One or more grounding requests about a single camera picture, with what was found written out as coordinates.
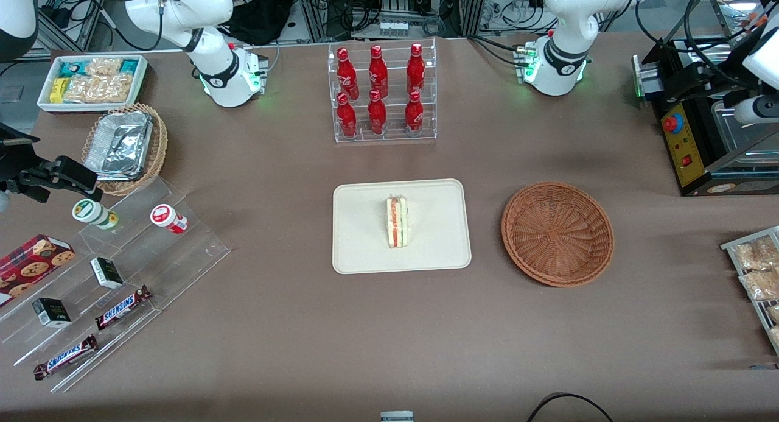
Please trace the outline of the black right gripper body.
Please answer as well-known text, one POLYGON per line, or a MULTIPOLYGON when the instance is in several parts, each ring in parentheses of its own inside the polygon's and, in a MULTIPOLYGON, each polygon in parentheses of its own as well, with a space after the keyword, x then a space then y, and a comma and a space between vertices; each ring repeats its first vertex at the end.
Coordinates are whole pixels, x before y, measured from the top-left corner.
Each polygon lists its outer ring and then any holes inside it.
POLYGON ((17 178, 27 169, 36 169, 47 160, 41 160, 35 153, 33 144, 40 142, 36 136, 14 130, 1 124, 1 183, 6 186, 9 180, 17 178))

